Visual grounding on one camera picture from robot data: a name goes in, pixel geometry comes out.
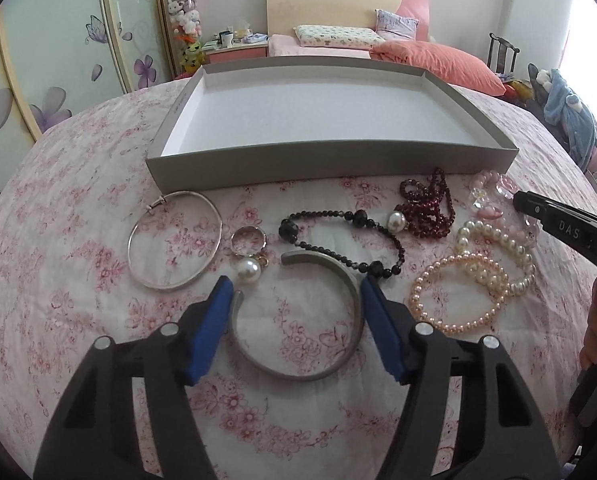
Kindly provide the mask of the beige and pink headboard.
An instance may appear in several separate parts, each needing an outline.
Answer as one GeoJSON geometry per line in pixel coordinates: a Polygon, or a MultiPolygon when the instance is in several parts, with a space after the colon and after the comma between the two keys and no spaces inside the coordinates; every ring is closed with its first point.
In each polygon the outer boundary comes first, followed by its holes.
{"type": "Polygon", "coordinates": [[[372,28],[378,9],[417,18],[417,39],[429,38],[428,0],[266,0],[267,34],[292,36],[299,25],[372,28]]]}

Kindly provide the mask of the lilac small pillow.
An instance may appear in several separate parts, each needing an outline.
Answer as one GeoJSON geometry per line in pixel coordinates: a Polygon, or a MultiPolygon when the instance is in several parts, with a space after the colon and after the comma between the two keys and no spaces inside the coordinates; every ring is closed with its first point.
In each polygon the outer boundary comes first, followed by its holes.
{"type": "Polygon", "coordinates": [[[376,10],[376,33],[384,40],[415,40],[418,24],[417,18],[376,10]]]}

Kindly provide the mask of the clear tube of plush toys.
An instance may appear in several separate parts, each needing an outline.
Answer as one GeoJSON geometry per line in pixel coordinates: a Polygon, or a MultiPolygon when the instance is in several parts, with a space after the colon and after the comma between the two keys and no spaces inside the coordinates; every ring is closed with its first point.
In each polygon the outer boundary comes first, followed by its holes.
{"type": "Polygon", "coordinates": [[[164,0],[169,47],[177,75],[194,73],[201,65],[202,23],[198,0],[164,0]]]}

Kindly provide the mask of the floral white pillow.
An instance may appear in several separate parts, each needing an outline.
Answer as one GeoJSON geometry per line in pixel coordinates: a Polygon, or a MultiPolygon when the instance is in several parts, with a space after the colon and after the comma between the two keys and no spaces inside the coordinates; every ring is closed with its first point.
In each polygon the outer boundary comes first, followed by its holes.
{"type": "Polygon", "coordinates": [[[302,47],[371,50],[384,41],[374,30],[364,27],[298,25],[294,28],[302,47]]]}

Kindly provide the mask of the grey shallow cardboard tray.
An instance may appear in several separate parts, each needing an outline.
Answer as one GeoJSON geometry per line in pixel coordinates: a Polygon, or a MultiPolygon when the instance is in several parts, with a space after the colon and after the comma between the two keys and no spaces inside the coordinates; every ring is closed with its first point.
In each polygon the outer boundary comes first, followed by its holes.
{"type": "Polygon", "coordinates": [[[169,193],[506,171],[517,155],[491,118],[427,70],[280,56],[198,70],[158,128],[146,166],[169,193]]]}

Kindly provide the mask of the white pearl earring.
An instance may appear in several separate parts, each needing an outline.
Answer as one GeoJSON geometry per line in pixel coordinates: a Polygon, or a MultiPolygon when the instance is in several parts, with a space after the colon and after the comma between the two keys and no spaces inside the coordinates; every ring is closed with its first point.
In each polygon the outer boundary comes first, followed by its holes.
{"type": "Polygon", "coordinates": [[[240,284],[256,283],[268,266],[265,256],[254,255],[241,258],[234,267],[236,269],[236,281],[240,284]]]}

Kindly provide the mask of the blue plush toy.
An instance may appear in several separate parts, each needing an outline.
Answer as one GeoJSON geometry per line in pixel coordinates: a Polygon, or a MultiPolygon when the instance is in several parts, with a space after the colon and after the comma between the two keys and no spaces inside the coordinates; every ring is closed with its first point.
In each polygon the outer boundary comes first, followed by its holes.
{"type": "Polygon", "coordinates": [[[550,83],[544,106],[546,122],[562,128],[571,159],[580,170],[586,171],[597,150],[596,119],[556,68],[550,72],[550,83]]]}

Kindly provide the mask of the folded salmon duvet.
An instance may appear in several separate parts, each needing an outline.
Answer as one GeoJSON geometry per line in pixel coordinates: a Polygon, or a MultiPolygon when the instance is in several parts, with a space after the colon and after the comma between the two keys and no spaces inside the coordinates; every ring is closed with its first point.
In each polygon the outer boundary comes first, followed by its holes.
{"type": "Polygon", "coordinates": [[[427,70],[446,84],[471,89],[488,96],[503,96],[505,85],[476,56],[428,41],[387,40],[370,50],[376,61],[399,63],[427,70]]]}

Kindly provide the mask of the pink floral tablecloth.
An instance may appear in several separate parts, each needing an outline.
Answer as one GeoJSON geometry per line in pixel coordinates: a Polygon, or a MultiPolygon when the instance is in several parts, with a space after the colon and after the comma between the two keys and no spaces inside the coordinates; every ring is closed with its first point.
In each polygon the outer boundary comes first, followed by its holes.
{"type": "MultiPolygon", "coordinates": [[[[126,243],[146,204],[160,194],[144,163],[158,126],[184,81],[135,92],[53,127],[28,152],[0,196],[0,440],[30,474],[59,397],[90,344],[128,341],[178,321],[221,275],[234,275],[221,246],[199,281],[154,292],[129,274],[126,243]]],[[[520,188],[597,214],[597,195],[553,136],[532,115],[460,90],[519,148],[508,174],[520,188]]],[[[351,297],[327,269],[280,266],[288,247],[278,223],[301,209],[366,209],[383,222],[399,195],[396,178],[289,182],[208,193],[224,219],[224,243],[242,226],[268,235],[269,266],[251,287],[238,333],[275,370],[311,374],[349,343],[351,297]]],[[[413,280],[451,255],[456,229],[472,216],[468,177],[448,177],[456,223],[446,240],[407,233],[405,269],[382,285],[406,302],[413,280]]],[[[545,233],[533,249],[534,286],[513,298],[492,328],[545,417],[559,460],[576,447],[568,404],[597,269],[545,233]]],[[[435,277],[422,302],[446,322],[474,320],[491,306],[457,266],[435,277]]],[[[338,374],[297,384],[259,373],[222,338],[212,369],[188,390],[194,417],[221,479],[373,479],[407,394],[384,372],[369,330],[338,374]]]]}

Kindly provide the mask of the white mug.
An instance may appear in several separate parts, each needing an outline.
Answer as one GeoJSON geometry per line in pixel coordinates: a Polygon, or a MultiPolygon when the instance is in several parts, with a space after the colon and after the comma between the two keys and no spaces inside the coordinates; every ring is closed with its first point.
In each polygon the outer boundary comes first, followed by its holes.
{"type": "Polygon", "coordinates": [[[219,35],[219,43],[222,48],[230,48],[233,43],[233,33],[232,32],[222,32],[219,35]]]}

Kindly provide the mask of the pink bedside table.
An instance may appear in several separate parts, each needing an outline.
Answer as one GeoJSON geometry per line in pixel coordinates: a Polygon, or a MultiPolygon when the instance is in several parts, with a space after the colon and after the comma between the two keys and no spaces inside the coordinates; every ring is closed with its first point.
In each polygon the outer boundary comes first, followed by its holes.
{"type": "Polygon", "coordinates": [[[257,44],[233,44],[231,47],[221,47],[217,41],[209,41],[204,44],[202,52],[206,64],[217,64],[233,61],[251,60],[252,58],[266,58],[268,42],[262,41],[257,44]]]}

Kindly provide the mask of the dark wooden chair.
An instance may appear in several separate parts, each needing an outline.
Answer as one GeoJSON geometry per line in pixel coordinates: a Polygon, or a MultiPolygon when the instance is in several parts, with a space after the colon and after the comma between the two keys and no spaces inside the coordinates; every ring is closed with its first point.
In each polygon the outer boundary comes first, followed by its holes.
{"type": "Polygon", "coordinates": [[[489,52],[486,64],[500,78],[511,79],[515,72],[515,63],[521,52],[507,39],[489,33],[489,52]]]}

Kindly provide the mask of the floral sliding wardrobe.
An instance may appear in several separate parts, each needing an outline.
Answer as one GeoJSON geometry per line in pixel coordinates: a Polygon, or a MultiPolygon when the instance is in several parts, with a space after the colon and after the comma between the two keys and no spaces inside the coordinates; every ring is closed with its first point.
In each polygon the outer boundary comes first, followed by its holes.
{"type": "Polygon", "coordinates": [[[169,81],[162,0],[2,0],[0,193],[47,130],[169,81]]]}

